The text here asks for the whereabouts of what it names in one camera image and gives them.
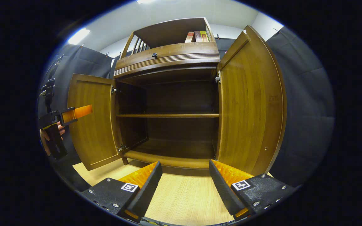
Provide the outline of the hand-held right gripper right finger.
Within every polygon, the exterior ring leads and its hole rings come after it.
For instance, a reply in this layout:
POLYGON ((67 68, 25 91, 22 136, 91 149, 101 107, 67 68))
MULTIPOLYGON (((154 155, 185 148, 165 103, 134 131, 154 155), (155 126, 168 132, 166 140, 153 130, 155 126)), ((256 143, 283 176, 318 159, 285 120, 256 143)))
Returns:
POLYGON ((216 160, 209 160, 209 172, 223 204, 235 220, 261 215, 300 188, 267 174, 253 176, 216 160))

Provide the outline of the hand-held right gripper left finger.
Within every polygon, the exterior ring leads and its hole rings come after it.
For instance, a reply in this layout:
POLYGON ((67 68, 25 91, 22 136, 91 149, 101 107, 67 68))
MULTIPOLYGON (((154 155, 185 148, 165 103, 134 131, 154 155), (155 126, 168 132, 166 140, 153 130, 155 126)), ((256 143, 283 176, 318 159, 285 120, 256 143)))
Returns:
POLYGON ((105 178, 81 192, 89 202, 116 217, 140 222, 145 216, 162 176, 160 161, 120 179, 105 178))

